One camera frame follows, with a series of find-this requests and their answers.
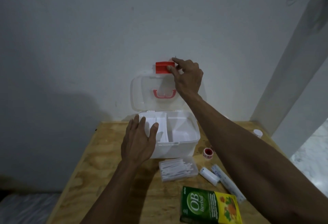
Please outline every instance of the open lid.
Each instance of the open lid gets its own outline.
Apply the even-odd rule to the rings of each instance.
[[[184,100],[175,89],[172,74],[148,74],[134,78],[131,102],[132,108],[142,111],[174,111],[184,105]]]

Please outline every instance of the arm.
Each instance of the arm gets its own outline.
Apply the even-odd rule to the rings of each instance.
[[[149,138],[145,133],[146,118],[139,115],[130,120],[121,145],[122,160],[97,201],[81,221],[87,223],[120,223],[120,216],[129,196],[132,181],[140,165],[148,160],[156,144],[158,123],[150,129]]]
[[[271,223],[328,223],[328,198],[282,154],[198,95],[203,72],[197,63],[172,60],[178,66],[168,69],[178,93],[249,202]]]

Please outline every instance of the wooden table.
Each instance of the wooden table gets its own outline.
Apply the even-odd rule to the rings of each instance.
[[[263,131],[253,122],[236,123],[249,131]],[[100,123],[47,224],[79,223],[83,219],[121,160],[120,147],[126,126],[127,122]],[[210,143],[203,130],[199,129],[200,140],[194,152],[198,168],[205,166],[210,169],[213,164],[217,164],[226,172],[216,154],[211,160],[204,159],[203,149],[210,147]],[[263,133],[262,140],[280,151],[272,139],[264,131]],[[200,175],[163,183],[158,168],[161,160],[163,159],[150,159],[138,170],[122,223],[179,223],[180,192],[183,185],[227,193],[222,184],[214,187]],[[240,204],[240,213],[244,224],[269,223],[248,201]]]

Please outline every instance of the person's left arm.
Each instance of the person's left arm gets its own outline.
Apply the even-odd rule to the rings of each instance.
[[[148,160],[155,149],[158,123],[145,133],[146,118],[139,115],[130,120],[121,145],[122,160],[97,201],[81,221],[86,223],[119,223],[120,214],[127,202],[132,181],[140,165]]]

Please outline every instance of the hand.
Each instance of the hand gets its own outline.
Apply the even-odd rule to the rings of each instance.
[[[139,115],[129,121],[125,136],[121,145],[122,160],[127,159],[140,166],[148,160],[155,149],[158,123],[150,128],[149,138],[145,133],[146,118],[142,117],[139,123]]]
[[[178,64],[177,67],[167,66],[167,69],[173,74],[175,88],[184,99],[186,96],[197,95],[202,82],[203,71],[199,68],[197,62],[191,60],[181,60],[172,58],[172,61]]]

